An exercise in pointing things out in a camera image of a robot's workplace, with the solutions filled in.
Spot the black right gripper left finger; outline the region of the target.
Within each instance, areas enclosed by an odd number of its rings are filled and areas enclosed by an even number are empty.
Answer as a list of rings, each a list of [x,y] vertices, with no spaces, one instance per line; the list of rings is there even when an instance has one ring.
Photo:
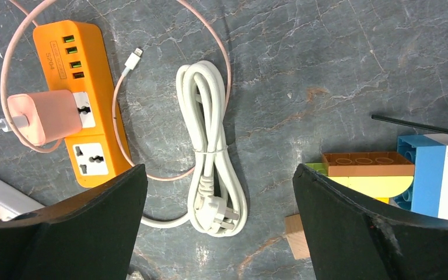
[[[145,166],[0,221],[0,279],[125,279],[148,189]]]

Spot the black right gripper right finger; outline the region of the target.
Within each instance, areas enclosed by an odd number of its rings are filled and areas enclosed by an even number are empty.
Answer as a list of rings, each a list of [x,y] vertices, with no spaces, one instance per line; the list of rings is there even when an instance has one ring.
[[[448,220],[382,203],[303,164],[292,181],[317,279],[448,279]]]

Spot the wooden letter cube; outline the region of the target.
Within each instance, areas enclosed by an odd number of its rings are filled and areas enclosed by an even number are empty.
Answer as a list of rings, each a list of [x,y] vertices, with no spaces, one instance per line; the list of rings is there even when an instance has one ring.
[[[299,214],[285,218],[285,237],[296,260],[310,258],[310,251]]]

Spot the white multicolour power strip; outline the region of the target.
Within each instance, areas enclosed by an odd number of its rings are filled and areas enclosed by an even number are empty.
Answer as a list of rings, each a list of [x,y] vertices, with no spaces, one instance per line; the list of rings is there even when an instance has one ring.
[[[0,180],[0,220],[9,221],[44,206]]]

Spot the pink charger with cable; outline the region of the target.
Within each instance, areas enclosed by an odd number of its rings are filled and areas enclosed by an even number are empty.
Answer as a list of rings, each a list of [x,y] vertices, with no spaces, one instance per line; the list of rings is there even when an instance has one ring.
[[[1,104],[5,116],[0,121],[0,129],[14,132],[24,145],[40,153],[50,152],[45,144],[57,147],[63,139],[82,129],[74,97],[68,90],[7,94],[7,75],[16,45],[26,27],[50,5],[50,1],[43,1],[26,15],[10,41],[1,71]],[[116,115],[118,108],[119,90],[119,87],[114,88],[112,115]],[[213,176],[218,175],[229,182],[236,175],[223,129],[230,79],[223,79],[211,62],[199,61],[178,69],[176,91],[195,153],[195,166],[190,174],[198,181],[212,181]],[[115,135],[123,156],[132,166],[117,131]]]

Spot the orange power strip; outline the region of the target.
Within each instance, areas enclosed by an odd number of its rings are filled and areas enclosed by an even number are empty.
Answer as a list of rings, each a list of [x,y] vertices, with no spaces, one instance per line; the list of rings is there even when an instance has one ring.
[[[128,151],[120,110],[111,112],[114,82],[100,29],[63,20],[37,26],[33,40],[48,88],[75,100],[82,129],[65,144],[79,185],[97,187],[130,169],[115,136]]]

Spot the colourful toy block stack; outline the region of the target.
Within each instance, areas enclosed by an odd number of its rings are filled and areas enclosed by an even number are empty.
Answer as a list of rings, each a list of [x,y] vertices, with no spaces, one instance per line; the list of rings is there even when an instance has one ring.
[[[306,165],[385,203],[409,189],[415,174],[415,165],[398,152],[324,153],[320,163]]]

